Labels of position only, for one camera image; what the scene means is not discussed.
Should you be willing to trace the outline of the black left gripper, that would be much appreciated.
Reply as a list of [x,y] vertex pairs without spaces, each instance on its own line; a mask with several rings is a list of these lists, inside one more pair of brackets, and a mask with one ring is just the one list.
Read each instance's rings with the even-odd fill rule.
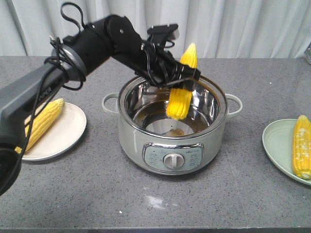
[[193,91],[194,80],[201,76],[197,68],[181,65],[170,52],[149,42],[134,44],[133,70],[157,87],[170,86],[182,79],[178,88],[187,91]]

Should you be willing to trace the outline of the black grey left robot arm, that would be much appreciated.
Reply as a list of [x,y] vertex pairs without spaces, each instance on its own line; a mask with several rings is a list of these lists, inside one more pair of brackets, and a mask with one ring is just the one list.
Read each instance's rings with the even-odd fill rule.
[[83,83],[86,76],[114,58],[157,87],[184,80],[197,80],[200,72],[176,61],[165,51],[177,25],[157,26],[143,40],[126,17],[110,15],[84,26],[75,36],[53,41],[54,51],[44,65],[0,91],[0,191],[6,192],[17,179],[21,155],[28,142],[24,121],[34,119],[42,103],[50,101],[69,81]]

